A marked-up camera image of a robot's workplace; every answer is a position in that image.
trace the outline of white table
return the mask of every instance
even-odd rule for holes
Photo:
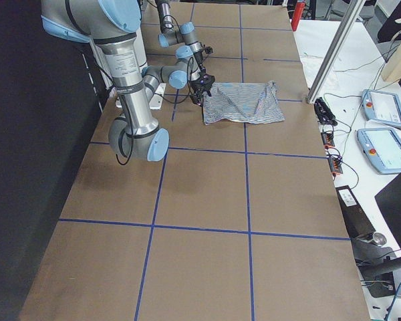
[[[297,48],[300,56],[316,56],[323,58],[328,50],[328,47],[337,31],[339,22],[337,21],[300,21],[298,30],[294,33],[295,40],[297,42]],[[362,23],[355,23],[353,26],[350,36],[346,40],[335,64],[334,70],[347,70],[350,68],[357,68],[363,64],[370,63],[374,59],[380,57],[379,51],[376,49],[374,42],[368,35],[365,27]],[[332,93],[339,96],[355,95],[360,96],[362,90],[370,88],[373,89],[372,84],[378,70],[381,68],[384,60],[382,58],[376,60],[368,66],[362,67],[358,70],[352,70],[348,72],[336,72],[338,80],[338,88],[333,86],[327,86],[322,89],[320,96],[324,93]],[[384,82],[379,78],[376,89],[380,89],[389,83]],[[399,96],[401,101],[401,88],[398,83],[391,84],[383,91],[392,92]],[[360,106],[361,98],[337,98],[331,95],[325,95],[329,107],[335,114],[338,120],[351,124],[355,118],[358,107]],[[386,225],[382,214],[376,204],[374,196],[386,186],[396,175],[379,175],[368,162],[367,158],[363,155],[363,152],[356,141],[355,129],[359,128],[376,128],[386,127],[383,124],[376,122],[367,122],[366,118],[360,110],[356,116],[354,125],[350,135],[343,132],[335,133],[335,144],[338,150],[344,151],[344,142],[346,142],[346,151],[344,153],[344,161],[354,167],[360,176],[360,182],[358,186],[353,189],[353,193],[360,202],[366,215],[372,222],[376,231],[383,233],[388,242],[386,246],[392,247],[392,249],[399,249],[393,235],[390,233],[388,226]],[[335,130],[348,130],[348,127],[339,124],[335,127]],[[356,183],[356,175],[345,165],[343,165],[344,174],[337,176],[335,180],[335,186],[349,185],[353,187]],[[397,256],[401,256],[401,251],[396,252]],[[369,291],[364,288],[367,305],[370,311],[372,319],[383,320],[386,313],[386,308],[390,305],[392,297],[386,298],[373,298]],[[398,298],[393,309],[389,320],[397,320],[397,317],[401,317],[401,298]]]

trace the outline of blue cable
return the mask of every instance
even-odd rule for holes
[[[394,298],[392,299],[392,303],[390,304],[390,306],[389,306],[389,308],[388,308],[388,313],[385,315],[385,317],[384,317],[384,319],[383,319],[384,321],[388,321],[390,312],[392,311],[392,308],[394,307],[394,303],[395,303],[395,301],[396,301],[396,296],[398,295],[398,292],[400,291],[400,288],[401,288],[401,282],[400,282],[400,284],[398,285],[398,287],[396,288]]]

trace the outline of tablet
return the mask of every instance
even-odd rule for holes
[[[359,129],[364,154],[380,174],[401,173],[401,139],[393,128]]]
[[[362,106],[368,120],[401,128],[401,102],[398,95],[377,90],[362,92]]]

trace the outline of striped cloth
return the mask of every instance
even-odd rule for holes
[[[205,124],[222,119],[251,124],[267,124],[284,120],[276,98],[277,86],[215,82],[211,97],[205,95],[203,118]]]

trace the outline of red cylinder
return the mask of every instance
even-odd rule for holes
[[[297,27],[299,25],[299,21],[300,21],[301,15],[303,14],[304,9],[305,9],[305,1],[298,0],[297,4],[295,5],[293,19],[291,20],[291,28],[293,28],[293,31],[297,30]]]

